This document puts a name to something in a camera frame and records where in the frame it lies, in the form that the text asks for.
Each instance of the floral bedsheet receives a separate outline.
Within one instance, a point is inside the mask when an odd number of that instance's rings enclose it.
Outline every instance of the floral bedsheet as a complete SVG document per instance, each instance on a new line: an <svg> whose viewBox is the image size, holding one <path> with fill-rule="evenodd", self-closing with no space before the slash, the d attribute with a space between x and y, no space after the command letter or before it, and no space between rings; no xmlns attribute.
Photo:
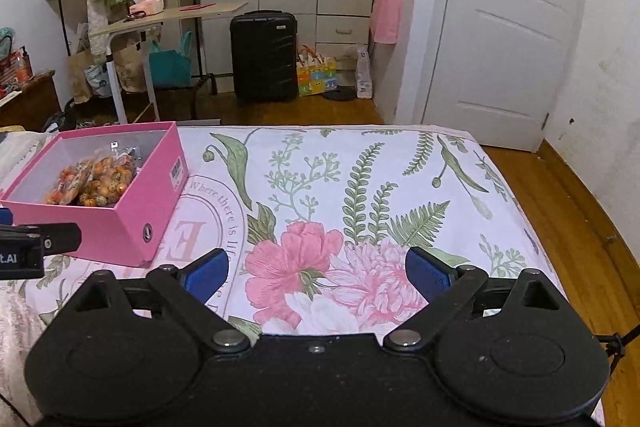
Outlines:
<svg viewBox="0 0 640 427"><path fill-rule="evenodd" d="M213 248L230 260L210 309L260 332L381 338L427 302L404 257L422 247L492 277L558 278L507 183L470 135L436 127L182 128L190 178L152 267ZM10 182L5 179L2 185ZM97 269L55 256L9 282L48 323Z"/></svg>

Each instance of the black cable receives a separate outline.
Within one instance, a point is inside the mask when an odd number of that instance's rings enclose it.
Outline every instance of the black cable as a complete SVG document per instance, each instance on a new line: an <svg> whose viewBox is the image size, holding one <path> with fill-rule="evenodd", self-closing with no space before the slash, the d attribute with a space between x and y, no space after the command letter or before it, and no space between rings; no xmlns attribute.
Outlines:
<svg viewBox="0 0 640 427"><path fill-rule="evenodd" d="M14 405L14 404L12 404L10 401L8 401L8 400L7 400L7 399L2 395L2 393L0 393L0 399L2 399L2 401L3 401L5 404L7 404L7 405L11 408L11 410L14 412L14 414L15 414L18 418L20 418L20 419L24 422L24 424L25 424L27 427L31 427L31 424L30 424L29 422L27 422L27 419L26 419L24 416L22 416L22 414L20 413L20 411L18 411L18 410L15 408L15 405Z"/></svg>

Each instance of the pink peony print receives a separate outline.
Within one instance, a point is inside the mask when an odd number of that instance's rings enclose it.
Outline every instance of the pink peony print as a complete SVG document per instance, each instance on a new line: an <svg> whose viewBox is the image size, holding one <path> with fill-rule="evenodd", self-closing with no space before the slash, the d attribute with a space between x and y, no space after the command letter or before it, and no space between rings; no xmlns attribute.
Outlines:
<svg viewBox="0 0 640 427"><path fill-rule="evenodd" d="M329 270L329 259L342 249L338 230L324 233L320 223L293 223L282 234L280 245L262 241L245 261L253 275L244 290L254 308L254 320L263 325L270 319L281 319L297 328L300 315L285 300L289 293L313 291L315 281Z"/></svg>
<svg viewBox="0 0 640 427"><path fill-rule="evenodd" d="M346 243L344 250L347 262L332 257L326 278L337 285L332 299L351 309L361 330L400 325L427 305L406 277L408 248L383 239L380 247Z"/></svg>

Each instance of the metal screw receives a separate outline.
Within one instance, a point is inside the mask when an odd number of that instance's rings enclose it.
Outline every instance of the metal screw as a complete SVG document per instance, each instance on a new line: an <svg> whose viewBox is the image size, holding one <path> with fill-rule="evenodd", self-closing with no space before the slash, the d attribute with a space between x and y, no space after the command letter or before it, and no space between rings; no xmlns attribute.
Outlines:
<svg viewBox="0 0 640 427"><path fill-rule="evenodd" d="M314 355L319 355L320 353L324 353L326 348L322 344L311 344L309 346L309 352Z"/></svg>
<svg viewBox="0 0 640 427"><path fill-rule="evenodd" d="M389 334L389 340L399 347L411 347L418 344L422 337L420 333L414 330L398 330Z"/></svg>
<svg viewBox="0 0 640 427"><path fill-rule="evenodd" d="M213 335L213 341L220 347L238 347L246 336L238 330L222 330Z"/></svg>

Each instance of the colorful box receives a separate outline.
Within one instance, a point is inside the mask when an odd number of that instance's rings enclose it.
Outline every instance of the colorful box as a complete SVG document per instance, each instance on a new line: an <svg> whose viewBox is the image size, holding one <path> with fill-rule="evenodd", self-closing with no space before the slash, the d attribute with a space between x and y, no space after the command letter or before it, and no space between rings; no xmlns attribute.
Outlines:
<svg viewBox="0 0 640 427"><path fill-rule="evenodd" d="M144 165L114 208L42 204L66 166L107 149L139 147ZM75 257L99 263L141 266L156 256L188 178L175 123L140 123L60 133L25 167L0 203L15 225L77 223L82 245Z"/></svg>
<svg viewBox="0 0 640 427"><path fill-rule="evenodd" d="M321 94L337 89L337 63L328 58L319 66L298 67L298 93L300 96Z"/></svg>

